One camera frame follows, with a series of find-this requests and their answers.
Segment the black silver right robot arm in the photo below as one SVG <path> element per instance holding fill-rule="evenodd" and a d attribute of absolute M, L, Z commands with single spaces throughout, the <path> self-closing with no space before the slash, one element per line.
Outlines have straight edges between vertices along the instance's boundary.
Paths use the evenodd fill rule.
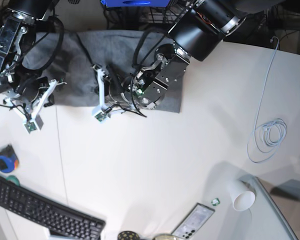
<path fill-rule="evenodd" d="M 7 94 L 17 105 L 32 104 L 48 86 L 42 73 L 55 60 L 62 48 L 65 29 L 54 10 L 57 0 L 11 0 L 5 7 L 7 16 L 0 28 L 0 94 Z M 43 38 L 37 39 L 37 25 L 45 22 L 47 33 L 58 25 L 57 44 L 47 62 L 37 68 L 23 66 L 26 55 Z"/>

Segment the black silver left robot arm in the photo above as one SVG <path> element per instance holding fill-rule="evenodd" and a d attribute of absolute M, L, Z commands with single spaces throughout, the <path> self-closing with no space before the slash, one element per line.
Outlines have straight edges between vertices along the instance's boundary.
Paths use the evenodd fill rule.
<path fill-rule="evenodd" d="M 275 0 L 192 0 L 176 17 L 163 36 L 170 44 L 158 41 L 150 50 L 153 63 L 138 60 L 140 50 L 150 34 L 145 31 L 134 51 L 134 74 L 121 81 L 111 67 L 97 69 L 99 104 L 92 116 L 103 122 L 113 112 L 137 115 L 153 110 L 168 89 L 183 78 L 190 59 L 203 61 L 226 37 L 235 32 L 247 15 L 265 11 Z"/>

